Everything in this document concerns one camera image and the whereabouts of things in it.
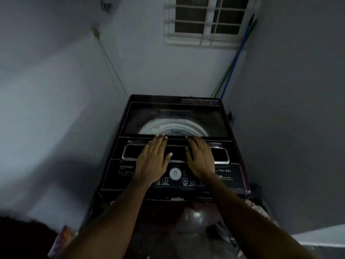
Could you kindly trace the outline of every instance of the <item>right hand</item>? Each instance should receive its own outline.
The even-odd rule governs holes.
[[[204,139],[194,136],[193,139],[186,136],[192,149],[193,159],[186,147],[187,164],[192,173],[201,181],[215,173],[215,160],[211,148]]]

